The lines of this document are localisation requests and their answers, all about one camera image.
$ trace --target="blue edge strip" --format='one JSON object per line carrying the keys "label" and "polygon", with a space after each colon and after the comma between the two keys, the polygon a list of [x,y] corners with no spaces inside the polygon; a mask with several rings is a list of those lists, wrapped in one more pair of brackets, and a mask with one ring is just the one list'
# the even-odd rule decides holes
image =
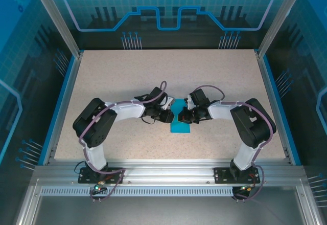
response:
{"label": "blue edge strip", "polygon": [[61,91],[60,91],[60,94],[59,94],[57,105],[56,105],[55,111],[54,111],[52,119],[51,119],[48,134],[46,134],[45,142],[44,142],[42,152],[41,152],[41,155],[40,155],[40,158],[39,158],[39,161],[38,161],[38,165],[43,165],[43,163],[44,163],[44,159],[46,157],[46,152],[47,152],[47,150],[49,148],[51,135],[53,133],[55,123],[57,121],[57,117],[58,117],[58,114],[59,114],[59,109],[60,109],[61,104],[62,104],[63,95],[65,94],[67,84],[68,84],[68,79],[69,79],[69,77],[71,75],[74,63],[75,63],[75,58],[74,58],[74,56],[72,56],[71,61],[69,62],[69,66],[68,66],[68,69],[67,69],[67,72],[66,72],[65,79],[64,79],[63,84],[62,84],[62,88],[61,88]]}
{"label": "blue edge strip", "polygon": [[[276,87],[275,81],[274,81],[273,76],[272,76],[272,72],[271,72],[271,69],[270,69],[270,66],[269,66],[269,63],[268,63],[268,59],[267,59],[266,56],[264,56],[263,60],[264,60],[264,63],[265,63],[266,69],[267,69],[267,73],[268,73],[268,76],[269,76],[270,83],[272,85],[274,96],[275,96],[276,101],[277,101],[277,106],[278,106],[279,112],[281,113],[281,116],[282,116],[282,121],[284,123],[286,135],[287,135],[287,138],[288,138],[291,150],[292,150],[292,154],[293,154],[295,164],[296,165],[301,165],[301,161],[300,161],[300,158],[298,156],[298,153],[297,153],[297,150],[296,150],[296,147],[295,147],[295,143],[294,143],[294,140],[293,140],[293,137],[292,137],[291,129],[290,129],[290,126],[289,126],[289,124],[287,122],[285,111],[284,111],[284,108],[282,106],[282,101],[281,101],[281,99],[280,99],[280,97],[278,95],[277,87]],[[55,126],[55,123],[56,123],[56,120],[57,120],[57,117],[58,117],[59,109],[60,109],[60,106],[61,106],[61,103],[62,103],[63,95],[64,95],[64,93],[66,91],[68,79],[69,79],[69,76],[71,74],[74,62],[75,62],[75,59],[74,59],[74,57],[72,57],[71,61],[69,63],[69,67],[68,67],[66,76],[65,76],[65,80],[63,82],[63,85],[62,85],[62,88],[61,88],[61,91],[60,91],[60,95],[59,95],[58,102],[57,102],[57,105],[56,105],[56,108],[55,108],[55,111],[54,111],[54,115],[52,117],[52,120],[51,120],[51,123],[50,123],[50,126],[49,126],[48,134],[46,135],[46,139],[45,139],[45,142],[44,142],[44,146],[43,146],[43,149],[42,149],[42,153],[41,153],[38,165],[42,165],[43,162],[44,162],[46,152],[47,152],[47,149],[48,149],[49,144],[50,144],[50,138],[51,138],[51,135],[52,135],[53,130],[54,130],[54,126]]]}
{"label": "blue edge strip", "polygon": [[284,128],[285,128],[285,131],[286,131],[288,141],[290,143],[290,147],[291,147],[291,151],[292,151],[292,155],[293,155],[295,164],[296,165],[301,165],[301,161],[300,161],[300,158],[298,156],[296,146],[295,146],[295,143],[294,143],[294,140],[293,140],[293,137],[292,137],[291,129],[290,129],[290,126],[289,126],[289,124],[287,122],[285,111],[284,111],[284,108],[283,108],[283,105],[282,105],[282,101],[281,101],[281,99],[279,97],[277,87],[276,87],[276,84],[275,84],[275,80],[274,80],[274,78],[272,76],[272,72],[271,72],[269,62],[268,62],[268,59],[267,59],[266,55],[264,55],[264,63],[265,63],[267,73],[268,73],[268,76],[269,76],[269,80],[270,80],[270,83],[271,83],[271,86],[272,86],[272,89],[273,89],[273,92],[274,92],[274,96],[276,98],[276,102],[277,102],[279,112],[281,113],[281,116],[282,116],[282,121],[283,121],[283,124],[284,124]]}

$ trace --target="speckled tabletop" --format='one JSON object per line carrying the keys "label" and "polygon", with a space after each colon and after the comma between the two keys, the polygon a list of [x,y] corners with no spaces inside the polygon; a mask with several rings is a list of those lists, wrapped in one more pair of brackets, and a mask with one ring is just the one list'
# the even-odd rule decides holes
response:
{"label": "speckled tabletop", "polygon": [[[185,98],[197,86],[213,84],[225,101],[257,98],[272,117],[268,96],[253,50],[85,51],[59,139],[55,159],[84,159],[72,128],[76,117],[95,97],[130,100],[147,94],[161,81],[167,93]],[[210,100],[221,95],[204,88]],[[115,123],[104,142],[107,159],[232,159],[241,139],[233,121],[209,120],[191,125],[191,133],[170,133],[170,125],[148,125],[140,119]],[[259,158],[285,157],[278,132]]]}

